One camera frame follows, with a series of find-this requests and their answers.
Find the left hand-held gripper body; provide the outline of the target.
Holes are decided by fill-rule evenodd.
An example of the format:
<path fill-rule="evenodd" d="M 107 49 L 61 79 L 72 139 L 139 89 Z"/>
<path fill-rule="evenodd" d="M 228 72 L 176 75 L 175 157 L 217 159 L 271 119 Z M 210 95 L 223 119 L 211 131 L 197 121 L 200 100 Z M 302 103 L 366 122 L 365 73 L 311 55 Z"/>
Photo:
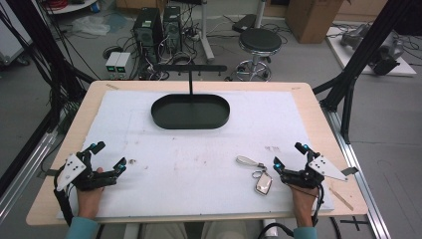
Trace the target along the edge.
<path fill-rule="evenodd" d="M 116 184 L 115 171 L 96 172 L 92 170 L 91 156 L 89 151 L 71 153 L 59 174 L 55 189 L 62 191 L 69 184 L 73 184 L 81 191 L 88 191 Z"/>

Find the silver key fob with strap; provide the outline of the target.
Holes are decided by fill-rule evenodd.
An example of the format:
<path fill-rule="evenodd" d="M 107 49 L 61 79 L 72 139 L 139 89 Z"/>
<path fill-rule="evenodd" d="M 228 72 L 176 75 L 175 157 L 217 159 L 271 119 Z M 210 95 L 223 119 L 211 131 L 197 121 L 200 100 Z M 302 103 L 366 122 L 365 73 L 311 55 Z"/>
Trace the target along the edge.
<path fill-rule="evenodd" d="M 267 195 L 271 189 L 273 178 L 267 172 L 267 167 L 262 162 L 257 162 L 249 157 L 238 155 L 236 161 L 241 165 L 254 167 L 252 177 L 256 180 L 255 190 L 261 195 Z"/>

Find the black key stand with tray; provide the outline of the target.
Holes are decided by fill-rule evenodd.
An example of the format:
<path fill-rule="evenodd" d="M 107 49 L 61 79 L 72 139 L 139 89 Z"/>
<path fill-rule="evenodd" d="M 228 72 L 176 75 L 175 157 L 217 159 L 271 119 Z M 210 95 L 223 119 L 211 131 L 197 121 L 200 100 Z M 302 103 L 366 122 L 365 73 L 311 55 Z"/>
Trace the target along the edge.
<path fill-rule="evenodd" d="M 155 65 L 161 72 L 187 72 L 188 94 L 169 94 L 151 106 L 151 116 L 156 125 L 165 129 L 214 129 L 223 126 L 230 116 L 230 105 L 222 97 L 212 94 L 194 94 L 192 73 L 227 70 L 223 65 Z"/>

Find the person's right hand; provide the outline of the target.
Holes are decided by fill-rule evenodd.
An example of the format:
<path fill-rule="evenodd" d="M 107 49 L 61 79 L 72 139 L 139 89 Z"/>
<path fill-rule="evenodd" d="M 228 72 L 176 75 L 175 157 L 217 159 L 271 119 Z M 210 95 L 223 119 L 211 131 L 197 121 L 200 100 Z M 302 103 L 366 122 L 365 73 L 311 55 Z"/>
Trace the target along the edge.
<path fill-rule="evenodd" d="M 299 227 L 313 227 L 313 205 L 318 196 L 317 188 L 301 188 L 291 185 L 293 195 L 294 215 Z"/>

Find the person's left hand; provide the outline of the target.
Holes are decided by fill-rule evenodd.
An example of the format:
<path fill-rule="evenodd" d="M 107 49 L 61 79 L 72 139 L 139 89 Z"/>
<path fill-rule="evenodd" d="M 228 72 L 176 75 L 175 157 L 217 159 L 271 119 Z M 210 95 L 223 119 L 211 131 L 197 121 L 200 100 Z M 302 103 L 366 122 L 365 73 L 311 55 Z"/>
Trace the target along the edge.
<path fill-rule="evenodd" d="M 78 189 L 78 216 L 94 220 L 100 209 L 103 192 L 104 189 L 102 187 L 88 191 Z"/>

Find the thin wooden stick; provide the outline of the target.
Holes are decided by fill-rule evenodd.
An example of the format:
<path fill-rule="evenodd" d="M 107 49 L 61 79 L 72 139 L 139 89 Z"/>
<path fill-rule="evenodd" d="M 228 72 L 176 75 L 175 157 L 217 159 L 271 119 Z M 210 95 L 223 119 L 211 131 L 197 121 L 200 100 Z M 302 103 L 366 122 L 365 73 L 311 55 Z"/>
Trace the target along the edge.
<path fill-rule="evenodd" d="M 332 195 L 334 195 L 339 201 L 341 201 L 350 211 L 354 210 L 353 206 L 348 201 L 346 201 L 345 198 L 343 198 L 337 191 L 335 191 L 331 187 L 329 187 L 328 189 L 332 193 Z"/>

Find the person's legs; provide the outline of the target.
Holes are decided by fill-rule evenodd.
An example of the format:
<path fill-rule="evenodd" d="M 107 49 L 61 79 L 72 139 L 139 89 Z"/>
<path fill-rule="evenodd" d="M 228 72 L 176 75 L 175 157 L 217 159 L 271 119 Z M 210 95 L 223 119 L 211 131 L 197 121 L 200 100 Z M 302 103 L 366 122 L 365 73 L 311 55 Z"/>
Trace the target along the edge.
<path fill-rule="evenodd" d="M 139 239 L 192 239 L 184 223 L 144 224 Z M 206 221 L 199 239 L 248 239 L 246 223 L 239 220 Z"/>

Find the large black computer tower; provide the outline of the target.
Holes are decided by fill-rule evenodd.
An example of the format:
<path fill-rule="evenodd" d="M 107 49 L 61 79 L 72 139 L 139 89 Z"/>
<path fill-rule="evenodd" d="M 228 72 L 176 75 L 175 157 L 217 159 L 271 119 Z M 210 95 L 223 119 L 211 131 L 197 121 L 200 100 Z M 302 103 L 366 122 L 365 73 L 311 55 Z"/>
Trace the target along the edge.
<path fill-rule="evenodd" d="M 159 62 L 158 46 L 163 40 L 160 11 L 158 8 L 144 7 L 133 25 L 135 40 L 152 64 Z"/>

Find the white floor board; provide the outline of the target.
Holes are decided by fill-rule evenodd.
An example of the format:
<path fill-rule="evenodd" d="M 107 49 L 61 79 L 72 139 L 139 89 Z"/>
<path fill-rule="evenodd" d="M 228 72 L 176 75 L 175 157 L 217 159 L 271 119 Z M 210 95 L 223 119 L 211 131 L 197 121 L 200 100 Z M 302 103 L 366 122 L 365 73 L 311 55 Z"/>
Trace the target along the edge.
<path fill-rule="evenodd" d="M 340 44 L 341 36 L 342 32 L 340 29 L 330 27 L 326 34 L 326 40 L 334 52 L 340 66 L 344 69 L 351 59 L 351 56 L 354 54 L 354 50 L 349 46 L 342 46 Z M 416 75 L 416 72 L 402 58 L 398 58 L 397 62 L 399 65 L 392 69 L 388 73 L 388 76 L 413 77 Z"/>

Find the grey machine on board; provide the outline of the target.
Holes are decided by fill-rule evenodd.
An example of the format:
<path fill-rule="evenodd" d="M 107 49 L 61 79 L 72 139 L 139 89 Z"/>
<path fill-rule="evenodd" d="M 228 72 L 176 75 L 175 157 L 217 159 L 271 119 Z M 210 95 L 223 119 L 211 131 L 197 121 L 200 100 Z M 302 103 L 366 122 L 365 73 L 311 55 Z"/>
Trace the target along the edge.
<path fill-rule="evenodd" d="M 356 50 L 360 45 L 371 25 L 361 24 L 357 29 L 343 33 L 340 44 L 350 46 L 352 50 Z M 368 66 L 378 76 L 385 76 L 391 72 L 400 63 L 398 58 L 404 53 L 403 43 L 397 40 L 391 33 L 388 34 L 381 46 L 375 51 L 374 56 L 369 60 Z"/>

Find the brown cardboard box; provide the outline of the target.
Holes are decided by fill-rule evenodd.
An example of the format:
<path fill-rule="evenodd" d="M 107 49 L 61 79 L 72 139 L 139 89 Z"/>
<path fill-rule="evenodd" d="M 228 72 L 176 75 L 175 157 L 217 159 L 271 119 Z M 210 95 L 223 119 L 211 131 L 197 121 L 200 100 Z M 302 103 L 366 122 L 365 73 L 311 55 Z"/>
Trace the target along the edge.
<path fill-rule="evenodd" d="M 286 23 L 300 44 L 320 44 L 343 0 L 290 0 Z"/>

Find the white cabinet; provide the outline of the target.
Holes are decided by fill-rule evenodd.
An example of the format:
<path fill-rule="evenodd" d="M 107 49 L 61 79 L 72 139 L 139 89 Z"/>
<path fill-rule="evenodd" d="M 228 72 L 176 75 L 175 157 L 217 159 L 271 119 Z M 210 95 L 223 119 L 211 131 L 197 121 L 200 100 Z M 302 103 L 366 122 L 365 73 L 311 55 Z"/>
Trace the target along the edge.
<path fill-rule="evenodd" d="M 9 9 L 6 10 L 6 13 L 11 20 L 12 26 L 28 44 L 31 44 L 32 40 L 30 36 L 23 28 L 15 14 Z M 5 66 L 10 65 L 23 51 L 24 48 L 21 43 L 0 20 L 0 63 Z"/>

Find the white desk leg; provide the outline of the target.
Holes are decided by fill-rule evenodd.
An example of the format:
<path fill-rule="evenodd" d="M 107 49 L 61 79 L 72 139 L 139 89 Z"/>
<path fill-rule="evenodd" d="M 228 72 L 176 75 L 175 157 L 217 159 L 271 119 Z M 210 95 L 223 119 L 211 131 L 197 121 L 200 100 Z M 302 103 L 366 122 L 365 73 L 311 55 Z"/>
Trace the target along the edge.
<path fill-rule="evenodd" d="M 207 38 L 207 0 L 200 0 L 201 2 L 201 31 L 200 41 L 203 47 L 203 51 L 208 63 L 214 61 L 215 56 L 211 49 L 211 45 Z"/>

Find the aluminium rail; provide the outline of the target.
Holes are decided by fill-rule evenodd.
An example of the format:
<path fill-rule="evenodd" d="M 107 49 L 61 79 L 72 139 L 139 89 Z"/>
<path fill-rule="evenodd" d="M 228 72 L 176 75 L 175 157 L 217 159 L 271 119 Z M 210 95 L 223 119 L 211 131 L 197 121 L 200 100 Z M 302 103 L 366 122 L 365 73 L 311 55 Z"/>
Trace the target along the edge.
<path fill-rule="evenodd" d="M 365 203 L 368 208 L 366 217 L 374 234 L 375 239 L 391 239 L 388 228 L 382 218 L 378 209 L 376 201 L 371 193 L 370 187 L 366 181 L 364 173 L 360 167 L 357 156 L 352 148 L 352 145 L 347 143 L 340 133 L 341 121 L 337 113 L 329 112 L 328 110 L 322 111 L 326 117 L 328 124 L 334 134 L 334 137 L 340 147 L 340 150 L 345 157 L 345 161 L 349 166 L 354 166 L 358 169 L 358 173 L 354 175 L 357 185 L 362 193 Z"/>
<path fill-rule="evenodd" d="M 0 225 L 26 189 L 57 137 L 56 131 L 32 136 L 0 178 Z"/>

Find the black metal frame strut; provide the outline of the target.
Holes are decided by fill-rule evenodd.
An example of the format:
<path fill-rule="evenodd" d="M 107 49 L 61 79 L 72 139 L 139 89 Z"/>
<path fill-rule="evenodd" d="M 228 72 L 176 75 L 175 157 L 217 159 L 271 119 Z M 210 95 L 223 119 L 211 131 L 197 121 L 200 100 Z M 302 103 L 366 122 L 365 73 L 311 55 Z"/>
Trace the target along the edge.
<path fill-rule="evenodd" d="M 32 0 L 6 0 L 6 3 L 28 33 L 34 46 L 31 47 L 23 39 L 1 11 L 0 20 L 32 58 L 42 78 L 51 88 L 51 109 L 47 119 L 48 131 L 51 131 L 60 123 L 62 111 L 75 112 L 78 109 L 87 92 L 82 82 L 90 84 L 95 79 L 77 69 L 65 58 Z"/>
<path fill-rule="evenodd" d="M 340 102 L 343 102 L 340 135 L 347 144 L 349 139 L 349 124 L 355 83 L 376 50 L 386 40 L 388 34 L 407 14 L 416 0 L 387 0 L 367 35 L 363 38 L 344 69 L 333 79 L 315 88 L 315 95 L 329 90 L 328 95 L 319 102 L 323 109 L 335 112 Z"/>

